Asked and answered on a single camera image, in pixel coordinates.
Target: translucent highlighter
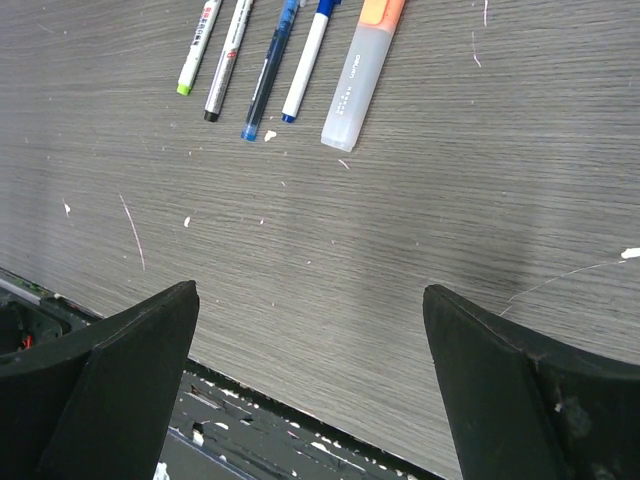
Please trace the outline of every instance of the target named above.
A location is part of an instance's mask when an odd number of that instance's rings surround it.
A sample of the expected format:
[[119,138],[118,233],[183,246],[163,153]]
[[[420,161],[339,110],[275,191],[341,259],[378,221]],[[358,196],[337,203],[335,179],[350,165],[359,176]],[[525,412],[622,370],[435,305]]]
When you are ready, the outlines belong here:
[[405,0],[365,0],[322,129],[322,143],[350,152],[358,140]]

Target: marker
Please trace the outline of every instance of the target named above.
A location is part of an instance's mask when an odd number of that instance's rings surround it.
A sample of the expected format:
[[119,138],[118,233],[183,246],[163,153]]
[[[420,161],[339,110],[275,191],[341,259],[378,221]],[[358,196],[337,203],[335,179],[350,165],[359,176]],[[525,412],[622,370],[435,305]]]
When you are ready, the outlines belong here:
[[293,76],[293,81],[291,82],[289,94],[284,102],[284,107],[282,107],[282,120],[284,122],[293,123],[296,115],[298,115],[298,109],[300,108],[300,103],[302,103],[304,92],[307,89],[313,65],[316,63],[316,57],[322,44],[324,31],[327,28],[329,18],[333,12],[333,7],[339,5],[341,2],[342,0],[320,0],[320,3],[318,3],[318,9],[313,17],[307,43],[304,44],[300,63],[298,63],[296,74]]
[[267,51],[267,56],[264,59],[264,65],[262,66],[262,72],[258,77],[258,84],[253,92],[251,98],[251,105],[249,106],[249,113],[247,114],[247,122],[245,123],[244,130],[241,137],[250,142],[255,141],[258,133],[258,125],[262,119],[262,114],[267,106],[267,100],[273,87],[273,82],[276,79],[276,73],[278,73],[278,67],[284,54],[284,48],[287,45],[291,28],[293,27],[293,21],[296,18],[298,11],[299,0],[285,0],[284,7],[280,13],[280,20],[276,31],[273,32],[271,38],[271,45]]
[[244,29],[247,26],[252,6],[253,0],[238,0],[233,17],[231,17],[229,32],[227,32],[220,60],[218,60],[216,74],[213,76],[213,83],[211,84],[211,90],[209,90],[209,98],[207,98],[207,103],[204,106],[204,119],[210,122],[218,120],[218,115],[222,109],[222,101],[229,86],[233,66],[238,57],[238,49],[240,48],[240,43],[242,43]]
[[321,141],[350,152],[358,140],[405,0],[365,0]]
[[200,21],[196,27],[196,33],[193,36],[193,42],[189,48],[189,55],[184,62],[180,78],[178,79],[178,93],[181,95],[189,95],[193,80],[196,78],[202,55],[207,48],[213,24],[216,21],[222,0],[209,0],[204,4]]

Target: white marker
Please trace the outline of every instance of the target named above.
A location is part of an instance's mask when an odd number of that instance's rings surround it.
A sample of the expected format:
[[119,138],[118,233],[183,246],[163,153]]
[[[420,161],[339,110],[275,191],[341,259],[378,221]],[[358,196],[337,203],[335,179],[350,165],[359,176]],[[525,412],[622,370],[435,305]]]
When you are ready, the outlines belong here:
[[333,7],[340,4],[341,1],[342,0],[320,0],[320,3],[318,3],[318,9],[313,17],[307,43],[304,44],[300,63],[298,63],[296,74],[291,82],[289,94],[284,102],[284,107],[282,107],[283,122],[293,123],[296,115],[298,115],[302,97],[307,89],[309,78],[311,78],[311,71],[313,70],[313,65],[316,63],[320,44],[322,44],[324,31],[327,29],[327,24],[329,23],[329,17],[331,17]]
[[238,0],[233,17],[231,17],[229,32],[224,41],[224,47],[222,47],[211,90],[209,90],[209,98],[207,98],[207,103],[204,106],[204,119],[210,122],[215,122],[218,119],[220,110],[222,110],[224,94],[229,86],[233,66],[238,57],[238,50],[240,49],[240,43],[242,43],[244,29],[247,26],[252,6],[253,0]]
[[189,95],[191,91],[221,4],[222,0],[209,0],[204,4],[200,21],[196,27],[196,33],[193,36],[193,42],[191,42],[189,55],[187,55],[187,60],[184,62],[178,79],[178,93],[181,95]]

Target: blue pen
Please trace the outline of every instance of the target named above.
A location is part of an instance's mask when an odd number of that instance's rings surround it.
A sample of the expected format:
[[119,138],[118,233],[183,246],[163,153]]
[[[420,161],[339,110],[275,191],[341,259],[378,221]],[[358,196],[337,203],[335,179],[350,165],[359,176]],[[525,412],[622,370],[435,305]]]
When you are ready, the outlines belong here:
[[260,120],[267,106],[267,100],[269,99],[273,82],[276,79],[278,67],[284,54],[284,48],[287,45],[287,40],[293,27],[293,20],[296,18],[298,4],[299,0],[285,0],[284,8],[280,14],[280,21],[278,22],[276,31],[273,33],[267,57],[264,59],[262,72],[260,72],[260,76],[258,77],[258,84],[253,92],[249,113],[247,114],[247,122],[241,135],[242,138],[250,142],[256,139],[258,125],[260,125]]
[[309,78],[311,78],[311,71],[316,63],[320,44],[322,44],[324,31],[329,23],[329,17],[331,17],[334,5],[340,3],[341,0],[320,0],[320,3],[318,3],[318,10],[316,10],[316,14],[313,17],[307,43],[305,43],[304,50],[302,50],[300,63],[298,63],[289,94],[284,102],[284,107],[282,107],[282,120],[287,123],[292,123],[296,119],[296,115],[298,115],[302,97],[307,89]]

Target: wood grain surface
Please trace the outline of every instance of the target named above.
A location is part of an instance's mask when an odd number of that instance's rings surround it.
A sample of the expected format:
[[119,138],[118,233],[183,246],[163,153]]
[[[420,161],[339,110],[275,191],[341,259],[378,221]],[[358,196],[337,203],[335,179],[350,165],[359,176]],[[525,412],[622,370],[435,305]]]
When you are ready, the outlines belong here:
[[351,154],[320,132],[361,2],[285,125],[300,10],[255,144],[280,1],[257,0],[215,125],[231,0],[175,93],[202,3],[0,4],[4,267],[103,314],[193,278],[194,359],[451,479],[426,285],[640,363],[640,3],[408,1]]

